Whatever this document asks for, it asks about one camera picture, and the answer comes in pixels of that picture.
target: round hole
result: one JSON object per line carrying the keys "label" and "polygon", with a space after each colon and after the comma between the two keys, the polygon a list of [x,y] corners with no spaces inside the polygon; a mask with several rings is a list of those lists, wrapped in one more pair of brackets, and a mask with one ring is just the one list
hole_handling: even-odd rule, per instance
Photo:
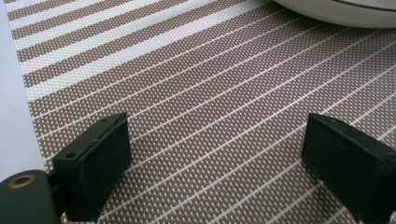
{"label": "round hole", "polygon": [[68,159],[73,158],[75,156],[76,156],[76,153],[74,153],[74,152],[69,152],[66,154],[66,158],[68,158]]}
{"label": "round hole", "polygon": [[35,180],[35,175],[20,175],[13,179],[9,184],[8,187],[11,189],[18,189],[24,187]]}

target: metal ring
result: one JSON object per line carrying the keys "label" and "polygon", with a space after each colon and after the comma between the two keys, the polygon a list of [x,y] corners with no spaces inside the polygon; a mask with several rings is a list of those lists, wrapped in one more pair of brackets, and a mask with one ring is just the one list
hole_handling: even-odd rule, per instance
{"label": "metal ring", "polygon": [[18,189],[29,185],[35,180],[35,175],[20,175],[8,183],[11,189]]}

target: textured woven surface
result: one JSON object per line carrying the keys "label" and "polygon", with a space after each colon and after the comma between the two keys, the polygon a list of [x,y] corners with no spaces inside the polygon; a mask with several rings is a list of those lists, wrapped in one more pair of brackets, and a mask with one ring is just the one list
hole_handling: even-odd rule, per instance
{"label": "textured woven surface", "polygon": [[301,163],[308,113],[396,147],[394,29],[264,0],[6,5],[48,170],[97,119],[129,115],[133,162],[100,223],[351,223]]}

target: striped mat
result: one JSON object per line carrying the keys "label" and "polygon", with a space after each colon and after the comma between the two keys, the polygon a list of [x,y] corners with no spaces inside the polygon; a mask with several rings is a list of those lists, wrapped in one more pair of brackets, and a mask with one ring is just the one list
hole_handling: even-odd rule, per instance
{"label": "striped mat", "polygon": [[99,223],[351,223],[301,162],[308,113],[396,147],[395,29],[268,0],[5,3],[48,170],[128,113],[134,158]]}

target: placemat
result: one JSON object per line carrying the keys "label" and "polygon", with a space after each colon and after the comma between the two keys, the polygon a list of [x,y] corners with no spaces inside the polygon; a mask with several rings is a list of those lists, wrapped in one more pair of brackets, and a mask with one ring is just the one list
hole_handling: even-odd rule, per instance
{"label": "placemat", "polygon": [[133,161],[99,223],[351,223],[301,162],[308,113],[396,147],[395,29],[267,0],[5,3],[48,170],[129,116]]}

